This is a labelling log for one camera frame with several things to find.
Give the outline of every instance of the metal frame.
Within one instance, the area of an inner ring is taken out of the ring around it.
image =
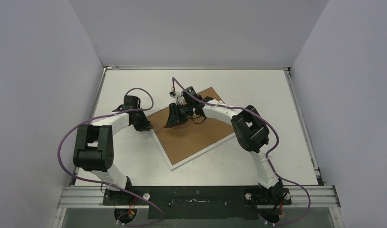
[[[219,65],[204,65],[204,66],[186,66],[186,67],[160,67],[160,66],[105,66],[101,77],[100,85],[95,97],[92,117],[95,114],[98,99],[101,94],[101,89],[104,84],[104,79],[107,70],[283,70],[287,79],[287,84],[290,89],[295,109],[301,123],[302,132],[307,142],[307,147],[314,165],[315,175],[321,176],[318,163],[316,162],[315,154],[308,135],[308,130],[305,121],[298,105],[297,96],[291,81],[291,75],[288,67],[259,67],[259,66],[219,66]],[[340,202],[334,186],[305,186],[311,194],[311,207],[328,207],[332,216],[333,224],[336,228],[344,228],[344,223],[340,214]],[[303,208],[307,205],[305,192],[298,187],[288,187],[292,194],[293,204],[287,207]],[[129,206],[104,206],[102,199],[104,195],[98,186],[71,186],[64,187],[60,201],[57,207],[57,212],[53,222],[54,228],[61,228],[63,218],[67,208],[129,208]],[[134,206],[135,208],[148,208],[148,206]]]

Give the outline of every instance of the brown board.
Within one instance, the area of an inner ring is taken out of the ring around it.
[[[202,97],[210,96],[221,100],[212,87],[198,94]],[[234,133],[231,125],[212,118],[206,119],[201,124],[194,124],[189,119],[182,125],[164,129],[168,114],[169,108],[166,107],[147,118],[151,121],[153,130],[172,165]],[[195,122],[200,123],[202,120],[203,118],[200,117]]]

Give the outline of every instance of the gray floor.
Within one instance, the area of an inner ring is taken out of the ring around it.
[[[281,220],[289,221],[299,217],[305,209],[284,209],[286,217]],[[133,224],[147,222],[148,210],[141,209],[133,221]],[[113,209],[67,209],[62,228],[118,228],[115,226]],[[243,220],[240,218],[229,219],[167,219],[158,225],[148,226],[150,228],[253,228],[265,227],[261,220]],[[290,228],[332,228],[329,208],[311,208],[307,216],[302,220],[286,226]]]

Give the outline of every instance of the white border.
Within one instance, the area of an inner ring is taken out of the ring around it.
[[[175,168],[177,168],[177,167],[179,167],[179,166],[189,162],[190,160],[192,160],[192,159],[194,159],[194,158],[196,158],[196,157],[206,153],[207,151],[209,151],[210,149],[214,148],[215,146],[218,146],[218,145],[222,144],[223,142],[225,142],[225,141],[227,141],[227,140],[229,140],[229,139],[231,139],[231,138],[233,138],[235,136],[235,133],[232,133],[232,134],[224,137],[223,139],[221,139],[221,140],[211,144],[210,146],[206,147],[205,149],[203,149],[203,150],[201,150],[199,152],[194,153],[193,155],[191,155],[191,156],[181,160],[180,162],[176,163],[175,165],[172,165],[171,161],[168,158],[164,148],[162,147],[162,145],[161,145],[161,143],[160,143],[160,141],[159,141],[155,131],[153,129],[150,129],[150,132],[153,135],[153,137],[154,137],[154,139],[155,139],[159,149],[161,150],[162,155],[165,158],[165,161],[167,162],[167,164],[168,164],[168,166],[170,167],[171,170],[174,170]]]

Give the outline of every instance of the white wall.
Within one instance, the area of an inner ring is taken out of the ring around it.
[[[387,0],[330,0],[291,73],[346,227],[387,227]]]
[[[0,0],[0,228],[52,225],[70,180],[56,148],[91,114],[102,70],[67,0]]]
[[[294,63],[328,0],[70,0],[104,65]]]

